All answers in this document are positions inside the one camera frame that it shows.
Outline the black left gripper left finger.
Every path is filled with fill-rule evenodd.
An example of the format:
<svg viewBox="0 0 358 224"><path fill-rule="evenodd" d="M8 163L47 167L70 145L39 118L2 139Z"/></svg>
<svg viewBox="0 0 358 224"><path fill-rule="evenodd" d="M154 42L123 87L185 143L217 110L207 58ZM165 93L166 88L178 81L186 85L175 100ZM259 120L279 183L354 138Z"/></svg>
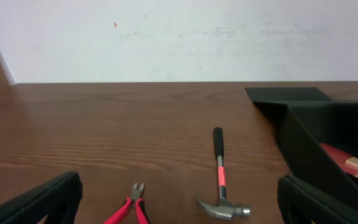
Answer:
<svg viewBox="0 0 358 224"><path fill-rule="evenodd" d="M83 184L68 171L0 205L0 223L73 223Z"/></svg>

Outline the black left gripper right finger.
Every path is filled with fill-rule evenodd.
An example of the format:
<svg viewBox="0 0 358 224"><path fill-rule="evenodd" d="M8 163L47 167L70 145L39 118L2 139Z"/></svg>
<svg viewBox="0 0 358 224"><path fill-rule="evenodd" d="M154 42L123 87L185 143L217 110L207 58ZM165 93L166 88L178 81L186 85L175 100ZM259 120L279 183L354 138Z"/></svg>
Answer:
<svg viewBox="0 0 358 224"><path fill-rule="evenodd" d="M286 224L358 223L358 211L292 175L278 180L277 202Z"/></svg>

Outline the orange scraper wooden handle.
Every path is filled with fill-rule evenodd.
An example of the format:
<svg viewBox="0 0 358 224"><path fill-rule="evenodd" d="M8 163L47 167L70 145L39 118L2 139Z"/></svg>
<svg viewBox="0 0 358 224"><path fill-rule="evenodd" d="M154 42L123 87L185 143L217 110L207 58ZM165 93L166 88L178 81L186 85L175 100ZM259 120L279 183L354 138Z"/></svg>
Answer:
<svg viewBox="0 0 358 224"><path fill-rule="evenodd" d="M319 145L345 173L358 178L358 158L328 144Z"/></svg>

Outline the small steel claw hammer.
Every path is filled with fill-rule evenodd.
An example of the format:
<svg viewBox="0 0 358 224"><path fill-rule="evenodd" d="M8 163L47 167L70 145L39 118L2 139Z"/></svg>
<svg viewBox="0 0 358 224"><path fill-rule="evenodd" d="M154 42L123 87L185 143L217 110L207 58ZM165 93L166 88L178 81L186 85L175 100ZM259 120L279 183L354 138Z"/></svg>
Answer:
<svg viewBox="0 0 358 224"><path fill-rule="evenodd" d="M227 199L226 193L226 175L224 169L224 138L223 129L215 127L213 129L214 155L217 162L218 175L218 205L210 205L200 198L197 199L198 204L204 211L216 218L223 220L233 220L234 218L250 218L249 205L234 205Z"/></svg>

